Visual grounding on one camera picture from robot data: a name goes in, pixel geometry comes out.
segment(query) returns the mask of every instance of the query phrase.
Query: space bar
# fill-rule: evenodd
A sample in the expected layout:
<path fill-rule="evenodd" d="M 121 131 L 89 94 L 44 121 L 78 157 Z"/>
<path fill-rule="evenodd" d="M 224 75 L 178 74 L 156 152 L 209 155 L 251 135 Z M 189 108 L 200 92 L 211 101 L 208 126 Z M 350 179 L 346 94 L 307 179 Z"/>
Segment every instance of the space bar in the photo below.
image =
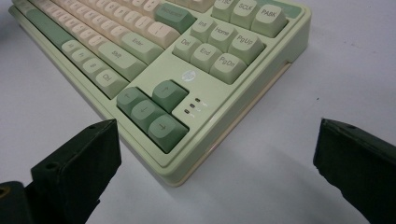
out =
<path fill-rule="evenodd" d="M 58 49 L 61 49 L 65 42 L 74 39 L 73 36 L 38 9 L 29 10 L 25 16 Z"/>

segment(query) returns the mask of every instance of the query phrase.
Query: cream keycap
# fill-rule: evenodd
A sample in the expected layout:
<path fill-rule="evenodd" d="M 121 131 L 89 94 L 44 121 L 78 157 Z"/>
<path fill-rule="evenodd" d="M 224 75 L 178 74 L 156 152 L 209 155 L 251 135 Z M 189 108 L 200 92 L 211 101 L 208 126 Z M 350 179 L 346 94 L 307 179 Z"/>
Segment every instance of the cream keycap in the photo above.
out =
<path fill-rule="evenodd" d="M 158 44 L 163 49 L 167 49 L 180 34 L 172 27 L 155 21 L 148 28 L 146 38 Z"/>
<path fill-rule="evenodd" d="M 191 55 L 199 46 L 201 46 L 201 44 L 202 42 L 197 38 L 191 35 L 186 35 L 184 38 L 180 38 L 176 42 L 172 53 L 189 63 Z"/>
<path fill-rule="evenodd" d="M 256 6 L 257 2 L 255 0 L 240 0 L 233 9 L 230 23 L 249 30 L 256 15 Z"/>
<path fill-rule="evenodd" d="M 287 23 L 281 7 L 264 5 L 257 12 L 251 30 L 261 35 L 275 37 Z"/>
<path fill-rule="evenodd" d="M 190 34 L 202 42 L 207 42 L 207 39 L 216 26 L 217 24 L 214 20 L 202 17 L 192 25 Z"/>
<path fill-rule="evenodd" d="M 130 11 L 128 12 L 125 17 L 123 18 L 122 24 L 128 27 L 130 30 L 136 32 L 136 22 L 142 17 L 143 15 L 137 11 Z"/>
<path fill-rule="evenodd" d="M 231 85 L 247 68 L 239 58 L 229 53 L 221 54 L 210 69 L 209 74 Z"/>
<path fill-rule="evenodd" d="M 228 52 L 240 58 L 246 64 L 251 64 L 264 48 L 264 44 L 256 35 L 241 33 L 233 39 Z"/>
<path fill-rule="evenodd" d="M 209 73 L 215 60 L 221 55 L 221 51 L 209 44 L 202 44 L 191 56 L 191 64 Z"/>
<path fill-rule="evenodd" d="M 207 43 L 215 46 L 222 52 L 227 52 L 233 38 L 237 35 L 235 28 L 232 26 L 218 25 L 213 29 Z"/>
<path fill-rule="evenodd" d="M 191 0 L 190 8 L 199 12 L 206 12 L 210 7 L 213 6 L 215 0 Z"/>
<path fill-rule="evenodd" d="M 154 20 L 148 16 L 142 16 L 134 24 L 134 31 L 142 36 L 146 36 L 146 32 Z"/>
<path fill-rule="evenodd" d="M 148 0 L 147 3 L 143 6 L 143 10 L 142 10 L 143 15 L 154 19 L 155 11 L 160 5 L 161 5 L 161 0 Z"/>
<path fill-rule="evenodd" d="M 106 63 L 129 81 L 132 81 L 147 67 L 135 56 L 110 41 L 102 44 L 98 52 Z"/>
<path fill-rule="evenodd" d="M 212 17 L 222 21 L 229 21 L 238 0 L 216 0 L 212 9 Z"/>

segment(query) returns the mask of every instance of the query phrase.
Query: arrow key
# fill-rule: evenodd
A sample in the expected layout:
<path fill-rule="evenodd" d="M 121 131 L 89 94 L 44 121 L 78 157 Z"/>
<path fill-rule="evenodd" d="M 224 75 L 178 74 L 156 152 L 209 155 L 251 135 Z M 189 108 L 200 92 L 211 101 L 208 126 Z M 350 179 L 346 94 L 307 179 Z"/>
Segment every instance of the arrow key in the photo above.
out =
<path fill-rule="evenodd" d="M 134 106 L 131 112 L 131 120 L 144 132 L 148 133 L 149 125 L 161 115 L 166 114 L 151 100 L 144 100 Z"/>
<path fill-rule="evenodd" d="M 155 119 L 148 128 L 148 136 L 164 153 L 169 153 L 189 130 L 165 114 Z"/>
<path fill-rule="evenodd" d="M 187 91 L 179 87 L 175 82 L 166 80 L 154 88 L 152 100 L 166 112 L 171 113 L 187 94 Z"/>

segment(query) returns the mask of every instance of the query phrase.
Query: keycap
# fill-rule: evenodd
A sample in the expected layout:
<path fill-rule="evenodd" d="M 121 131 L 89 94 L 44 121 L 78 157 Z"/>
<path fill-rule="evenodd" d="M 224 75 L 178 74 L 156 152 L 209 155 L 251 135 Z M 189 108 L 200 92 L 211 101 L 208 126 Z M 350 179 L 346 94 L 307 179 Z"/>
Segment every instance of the keycap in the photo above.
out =
<path fill-rule="evenodd" d="M 180 38 L 176 44 L 175 48 L 172 51 L 177 57 L 183 59 L 186 62 L 190 62 L 191 55 L 195 52 L 195 50 L 201 46 L 202 42 L 197 38 L 187 35 L 184 38 Z"/>
<path fill-rule="evenodd" d="M 231 14 L 230 23 L 250 29 L 250 25 L 256 15 L 257 2 L 255 0 L 240 0 Z"/>
<path fill-rule="evenodd" d="M 167 49 L 180 34 L 172 27 L 155 21 L 146 32 L 146 38 L 158 43 L 162 48 Z"/>
<path fill-rule="evenodd" d="M 212 17 L 229 21 L 238 0 L 216 0 L 212 9 Z"/>
<path fill-rule="evenodd" d="M 189 130 L 170 115 L 162 115 L 148 127 L 148 136 L 164 153 L 169 153 Z"/>
<path fill-rule="evenodd" d="M 148 0 L 133 0 L 131 4 L 131 9 L 142 13 L 143 6 Z"/>
<path fill-rule="evenodd" d="M 246 64 L 239 58 L 223 53 L 215 61 L 209 74 L 227 84 L 233 84 L 246 68 Z"/>
<path fill-rule="evenodd" d="M 187 94 L 187 91 L 175 82 L 165 80 L 154 88 L 152 100 L 166 112 L 171 113 Z"/>
<path fill-rule="evenodd" d="M 106 4 L 106 6 L 103 10 L 104 14 L 107 15 L 108 17 L 111 17 L 118 7 L 120 7 L 119 3 L 109 2 L 108 4 Z"/>
<path fill-rule="evenodd" d="M 221 51 L 209 44 L 202 44 L 191 56 L 191 63 L 205 72 L 209 72 Z"/>
<path fill-rule="evenodd" d="M 143 15 L 154 18 L 155 11 L 157 11 L 160 5 L 161 0 L 148 0 L 147 3 L 143 6 Z"/>
<path fill-rule="evenodd" d="M 131 10 L 130 10 L 128 7 L 124 7 L 124 6 L 118 7 L 118 8 L 114 11 L 114 13 L 113 13 L 114 19 L 115 19 L 117 22 L 122 22 L 122 21 L 123 21 L 123 18 L 124 18 L 129 12 L 131 12 Z"/>
<path fill-rule="evenodd" d="M 163 52 L 160 46 L 132 32 L 122 37 L 120 45 L 145 64 L 152 63 Z"/>
<path fill-rule="evenodd" d="M 91 38 L 94 36 L 99 35 L 99 33 L 95 32 L 93 29 L 87 29 L 78 36 L 78 40 L 81 41 L 81 43 L 87 44 Z"/>
<path fill-rule="evenodd" d="M 166 112 L 151 100 L 144 100 L 132 108 L 131 119 L 144 133 L 148 133 L 152 121 L 164 114 Z"/>
<path fill-rule="evenodd" d="M 91 58 L 82 65 L 85 75 L 90 79 L 94 79 L 96 74 L 107 68 L 106 64 L 98 58 Z"/>
<path fill-rule="evenodd" d="M 117 106 L 129 117 L 132 108 L 144 100 L 149 98 L 138 88 L 129 87 L 121 91 L 117 96 Z"/>
<path fill-rule="evenodd" d="M 264 5 L 251 24 L 251 30 L 268 37 L 275 37 L 287 24 L 281 7 Z"/>
<path fill-rule="evenodd" d="M 175 3 L 183 7 L 189 7 L 190 1 L 191 0 L 175 0 Z"/>
<path fill-rule="evenodd" d="M 168 3 L 162 4 L 157 9 L 155 20 L 173 27 L 180 34 L 183 34 L 195 22 L 195 18 L 188 10 Z"/>
<path fill-rule="evenodd" d="M 263 50 L 264 44 L 256 35 L 241 33 L 233 39 L 228 52 L 251 64 Z"/>
<path fill-rule="evenodd" d="M 210 18 L 201 18 L 191 27 L 191 35 L 202 42 L 207 42 L 212 30 L 217 26 L 216 22 Z"/>
<path fill-rule="evenodd" d="M 109 34 L 109 39 L 111 39 L 114 43 L 120 45 L 121 44 L 121 39 L 126 35 L 131 33 L 129 29 L 127 29 L 124 26 L 118 25 L 114 27 Z"/>
<path fill-rule="evenodd" d="M 62 29 L 58 24 L 52 21 L 49 17 L 42 14 L 40 11 L 30 11 L 26 17 L 40 29 L 42 33 L 58 48 L 62 44 L 74 39 L 69 33 Z"/>
<path fill-rule="evenodd" d="M 207 43 L 215 46 L 222 52 L 227 52 L 228 47 L 237 34 L 235 28 L 232 26 L 218 25 L 210 33 Z"/>
<path fill-rule="evenodd" d="M 99 47 L 104 43 L 108 42 L 108 40 L 102 35 L 95 35 L 90 40 L 88 40 L 88 44 L 86 45 L 88 49 L 92 50 L 96 54 L 99 53 Z"/>
<path fill-rule="evenodd" d="M 113 70 L 107 69 L 96 76 L 96 84 L 108 98 L 112 99 L 128 85 L 128 82 Z"/>
<path fill-rule="evenodd" d="M 191 0 L 190 1 L 190 9 L 199 11 L 199 12 L 206 12 L 215 0 Z"/>
<path fill-rule="evenodd" d="M 83 46 L 77 40 L 69 40 L 62 45 L 62 50 L 65 54 L 71 55 L 77 49 L 82 49 Z"/>
<path fill-rule="evenodd" d="M 100 56 L 129 81 L 132 81 L 147 67 L 136 57 L 112 42 L 106 42 L 98 50 Z"/>
<path fill-rule="evenodd" d="M 84 63 L 85 61 L 87 61 L 88 59 L 90 59 L 92 57 L 94 57 L 93 54 L 85 48 L 78 49 L 71 55 L 73 62 L 77 66 L 82 66 L 82 63 Z"/>
<path fill-rule="evenodd" d="M 99 1 L 97 1 L 97 3 L 95 5 L 99 9 L 99 11 L 103 13 L 105 11 L 105 6 L 108 3 L 110 3 L 110 0 L 99 0 Z"/>
<path fill-rule="evenodd" d="M 142 36 L 146 36 L 147 29 L 150 25 L 154 23 L 154 20 L 148 16 L 142 16 L 137 19 L 136 23 L 134 24 L 134 31 Z"/>
<path fill-rule="evenodd" d="M 124 25 L 131 29 L 132 31 L 136 32 L 136 22 L 142 17 L 142 14 L 136 11 L 130 11 L 124 17 Z"/>

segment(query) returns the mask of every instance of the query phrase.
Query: mechanical keyboard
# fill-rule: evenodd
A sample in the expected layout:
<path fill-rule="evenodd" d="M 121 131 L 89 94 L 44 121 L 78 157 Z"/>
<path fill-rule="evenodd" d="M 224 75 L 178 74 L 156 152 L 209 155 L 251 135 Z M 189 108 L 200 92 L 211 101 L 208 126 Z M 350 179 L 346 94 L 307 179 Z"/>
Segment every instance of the mechanical keyboard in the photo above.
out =
<path fill-rule="evenodd" d="M 308 42 L 284 0 L 14 0 L 9 12 L 167 184 L 178 186 Z"/>

